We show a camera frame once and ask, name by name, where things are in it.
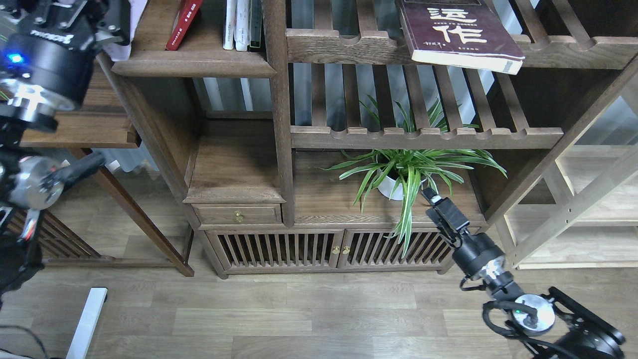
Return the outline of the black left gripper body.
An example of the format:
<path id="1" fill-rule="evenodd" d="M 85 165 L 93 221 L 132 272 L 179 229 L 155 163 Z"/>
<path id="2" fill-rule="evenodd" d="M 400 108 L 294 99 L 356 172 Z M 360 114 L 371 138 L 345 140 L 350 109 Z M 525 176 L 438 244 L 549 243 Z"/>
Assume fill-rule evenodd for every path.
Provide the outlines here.
<path id="1" fill-rule="evenodd" d="M 47 39 L 68 48 L 128 45 L 121 25 L 128 0 L 37 0 L 17 23 L 22 35 Z"/>

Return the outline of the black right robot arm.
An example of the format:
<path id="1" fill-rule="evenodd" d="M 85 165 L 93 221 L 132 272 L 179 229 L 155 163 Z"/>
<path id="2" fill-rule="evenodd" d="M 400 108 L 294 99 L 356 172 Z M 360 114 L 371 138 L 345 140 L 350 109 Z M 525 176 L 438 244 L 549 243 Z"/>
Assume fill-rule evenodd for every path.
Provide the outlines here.
<path id="1" fill-rule="evenodd" d="M 625 337 L 599 316 L 557 288 L 547 295 L 523 291 L 504 268 L 504 252 L 485 233 L 471 234 L 469 220 L 449 198 L 432 188 L 423 196 L 428 217 L 453 248 L 453 260 L 466 280 L 481 280 L 477 290 L 485 324 L 506 339 L 517 340 L 535 359 L 623 359 Z"/>

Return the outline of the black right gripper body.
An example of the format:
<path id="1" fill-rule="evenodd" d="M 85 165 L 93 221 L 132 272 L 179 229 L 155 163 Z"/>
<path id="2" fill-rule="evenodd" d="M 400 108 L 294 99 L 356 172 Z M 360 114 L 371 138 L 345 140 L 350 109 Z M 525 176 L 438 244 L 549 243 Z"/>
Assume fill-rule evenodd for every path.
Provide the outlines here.
<path id="1" fill-rule="evenodd" d="M 452 247 L 462 245 L 461 234 L 470 221 L 449 198 L 434 197 L 429 200 L 429 218 Z"/>

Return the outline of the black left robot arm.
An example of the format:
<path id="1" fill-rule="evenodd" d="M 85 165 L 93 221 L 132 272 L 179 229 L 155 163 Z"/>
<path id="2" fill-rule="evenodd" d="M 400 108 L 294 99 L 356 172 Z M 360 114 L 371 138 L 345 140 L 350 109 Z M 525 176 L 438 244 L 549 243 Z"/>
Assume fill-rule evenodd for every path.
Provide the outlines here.
<path id="1" fill-rule="evenodd" d="M 43 268 L 41 212 L 105 163 L 98 153 L 62 167 L 20 147 L 26 130 L 53 133 L 59 111 L 77 111 L 93 77 L 94 58 L 110 43 L 128 45 L 128 0 L 3 0 L 15 31 L 1 50 L 1 293 Z"/>

